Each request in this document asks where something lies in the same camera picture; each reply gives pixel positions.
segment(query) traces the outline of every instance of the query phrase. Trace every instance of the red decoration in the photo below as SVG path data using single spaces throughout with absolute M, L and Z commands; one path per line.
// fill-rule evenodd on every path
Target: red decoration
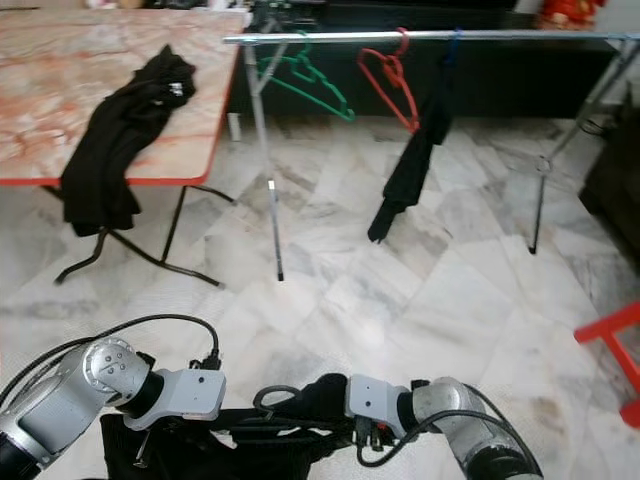
M 592 30 L 597 7 L 607 0 L 545 0 L 538 27 L 555 30 Z

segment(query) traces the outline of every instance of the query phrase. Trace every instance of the red hanger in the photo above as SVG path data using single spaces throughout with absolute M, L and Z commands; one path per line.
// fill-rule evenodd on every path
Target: red hanger
M 402 68 L 402 63 L 400 62 L 400 57 L 404 55 L 404 53 L 407 51 L 407 48 L 409 48 L 409 36 L 406 34 L 407 30 L 404 28 L 398 28 L 398 31 L 402 33 L 402 43 L 400 44 L 400 48 L 398 48 L 395 53 L 393 53 L 392 55 L 383 55 L 376 50 L 363 48 L 362 50 L 360 50 L 360 54 L 358 55 L 358 66 L 369 79 L 369 82 L 371 82 L 373 88 L 376 89 L 378 95 L 380 95 L 380 97 L 387 103 L 387 105 L 389 105 L 389 108 L 393 110 L 393 112 L 404 124 L 404 126 L 407 127 L 411 133 L 413 133 L 420 127 L 420 117 L 418 116 L 416 101 L 411 94 L 411 89 L 404 79 L 404 70 Z M 395 105 L 395 103 L 393 103 L 389 96 L 384 92 L 383 88 L 380 86 L 378 81 L 374 78 L 367 66 L 364 64 L 365 55 L 373 55 L 382 62 L 382 71 L 387 76 L 387 79 L 389 80 L 389 83 L 391 83 L 392 87 L 402 87 L 404 95 L 407 98 L 407 102 L 409 103 L 409 108 L 411 109 L 411 118 L 406 118 L 402 114 L 400 109 Z

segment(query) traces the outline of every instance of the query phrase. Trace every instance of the blue hanger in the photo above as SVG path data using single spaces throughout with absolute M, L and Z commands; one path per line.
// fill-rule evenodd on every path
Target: blue hanger
M 449 46 L 449 53 L 447 54 L 447 58 L 445 60 L 446 65 L 453 65 L 456 61 L 456 53 L 458 53 L 458 45 L 460 44 L 460 37 L 462 36 L 462 29 L 456 28 L 456 34 L 451 40 L 451 45 Z

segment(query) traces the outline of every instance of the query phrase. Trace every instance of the metal rack pole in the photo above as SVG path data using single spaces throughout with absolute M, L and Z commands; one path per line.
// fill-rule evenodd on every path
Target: metal rack pole
M 613 73 L 609 75 L 609 77 L 602 83 L 602 86 L 598 88 L 592 98 L 588 99 L 584 103 L 571 129 L 563 135 L 563 137 L 558 141 L 551 153 L 544 158 L 545 166 L 540 170 L 540 185 L 538 189 L 538 202 L 536 204 L 536 214 L 533 226 L 533 238 L 531 241 L 531 245 L 528 246 L 529 253 L 531 253 L 532 255 L 535 255 L 538 252 L 540 223 L 542 221 L 542 206 L 544 203 L 544 190 L 547 182 L 547 176 L 551 173 L 554 160 L 558 157 L 560 152 L 562 152 L 566 148 L 569 142 L 573 140 L 573 138 L 578 134 L 578 132 L 582 128 L 583 123 L 596 110 L 604 96 L 614 87 L 616 83 L 618 83 L 620 78 L 622 78 L 627 70 L 629 70 L 629 67 L 633 65 L 639 54 L 640 42 L 635 41 L 633 46 L 631 47 L 631 51 L 627 55 L 624 55 L 624 52 L 621 54 L 622 57 L 619 59 L 618 66 L 613 71 Z
M 367 43 L 397 42 L 400 32 L 353 32 L 353 33 L 268 33 L 232 35 L 224 43 L 239 45 L 266 45 L 278 43 Z M 411 40 L 640 40 L 640 33 L 596 33 L 552 30 L 430 30 L 408 31 Z
M 284 271 L 282 268 L 282 253 L 280 251 L 280 232 L 278 229 L 278 193 L 276 190 L 276 182 L 274 178 L 274 168 L 269 155 L 269 142 L 267 141 L 267 127 L 264 118 L 264 108 L 262 107 L 262 97 L 260 91 L 262 85 L 258 78 L 258 62 L 256 60 L 256 52 L 253 45 L 245 45 L 244 61 L 247 66 L 247 79 L 249 81 L 249 89 L 251 91 L 251 103 L 253 106 L 253 117 L 258 132 L 258 140 L 260 142 L 260 152 L 264 161 L 265 175 L 267 177 L 267 187 L 269 188 L 269 213 L 271 216 L 271 226 L 273 228 L 273 244 L 276 254 L 276 269 L 278 281 L 284 281 Z

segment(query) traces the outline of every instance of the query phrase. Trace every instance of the marble floor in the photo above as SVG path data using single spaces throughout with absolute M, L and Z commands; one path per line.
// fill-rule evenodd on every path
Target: marble floor
M 70 338 L 145 314 L 194 314 L 219 331 L 224 406 L 249 406 L 265 385 L 301 386 L 331 371 L 396 384 L 453 376 L 494 399 L 546 478 L 637 478 L 640 431 L 617 413 L 632 389 L 602 345 L 579 346 L 572 336 L 640 297 L 624 246 L 576 196 L 599 139 L 581 134 L 558 159 L 534 257 L 526 249 L 531 158 L 566 122 L 457 122 L 434 152 L 420 204 L 373 245 L 366 231 L 408 134 L 385 118 L 272 120 L 286 272 L 278 283 L 257 140 L 243 123 L 241 142 L 223 136 L 209 180 L 238 203 L 190 191 L 170 256 L 223 280 L 224 290 L 157 269 L 113 241 L 98 263 L 55 286 L 93 240 L 73 235 L 47 193 L 0 190 L 0 383 Z M 179 192 L 135 193 L 144 212 L 128 236 L 159 252 Z M 209 341 L 171 321 L 124 337 L 168 368 L 202 356 Z M 86 437 L 41 478 L 106 478 L 97 425 Z M 434 436 L 378 470 L 341 451 L 311 478 L 462 475 Z

